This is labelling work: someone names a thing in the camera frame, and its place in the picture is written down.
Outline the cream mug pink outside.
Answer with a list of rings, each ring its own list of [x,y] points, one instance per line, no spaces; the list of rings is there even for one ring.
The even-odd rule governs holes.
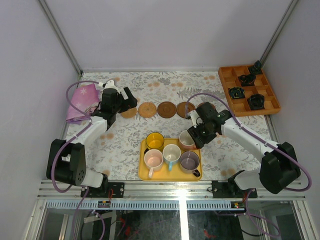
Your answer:
[[[179,147],[184,151],[197,150],[197,146],[187,130],[179,135]]]

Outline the brown wooden coaster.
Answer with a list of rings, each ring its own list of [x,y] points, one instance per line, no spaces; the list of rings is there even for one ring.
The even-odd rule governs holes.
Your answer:
[[[210,102],[202,102],[197,106],[196,110],[198,112],[212,112],[216,110],[216,107]]]
[[[157,107],[157,113],[160,117],[169,119],[172,118],[177,111],[177,107],[170,101],[161,102]]]
[[[196,107],[192,103],[187,103],[186,101],[183,101],[179,103],[176,107],[176,113],[183,119],[186,118],[186,114],[195,110]]]

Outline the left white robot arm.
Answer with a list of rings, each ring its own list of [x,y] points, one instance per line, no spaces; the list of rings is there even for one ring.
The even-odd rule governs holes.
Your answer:
[[[115,86],[102,85],[101,101],[88,115],[88,125],[69,139],[55,139],[50,146],[46,177],[51,180],[59,193],[67,192],[72,186],[91,187],[98,197],[105,197],[110,190],[108,177],[100,172],[87,169],[86,149],[116,121],[116,115],[133,109],[138,100],[128,87],[123,90]]]

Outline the woven rattan coaster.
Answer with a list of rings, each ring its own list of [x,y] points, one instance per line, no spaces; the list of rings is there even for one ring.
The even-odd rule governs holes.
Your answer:
[[[138,113],[143,118],[151,118],[157,112],[157,107],[152,102],[144,102],[138,108]]]
[[[127,111],[122,112],[120,115],[125,119],[133,118],[137,114],[137,108],[131,108]]]

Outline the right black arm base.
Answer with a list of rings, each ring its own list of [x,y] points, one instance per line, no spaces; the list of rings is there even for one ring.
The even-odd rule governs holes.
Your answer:
[[[240,189],[233,181],[212,180],[211,187],[215,199],[243,199],[250,191],[249,189]]]

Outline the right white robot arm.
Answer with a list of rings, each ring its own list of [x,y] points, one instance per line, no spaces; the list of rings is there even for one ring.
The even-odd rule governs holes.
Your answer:
[[[228,192],[240,197],[248,189],[265,188],[272,194],[278,194],[301,175],[297,166],[295,150],[291,144],[282,144],[263,138],[251,129],[245,128],[229,110],[218,112],[205,102],[187,113],[192,127],[187,131],[196,148],[223,135],[249,151],[259,162],[258,170],[241,170],[228,179]]]

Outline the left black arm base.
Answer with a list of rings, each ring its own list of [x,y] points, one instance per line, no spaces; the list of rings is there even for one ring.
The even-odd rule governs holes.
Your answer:
[[[89,187],[86,198],[122,199],[125,193],[124,182],[109,182],[106,189],[104,187]]]

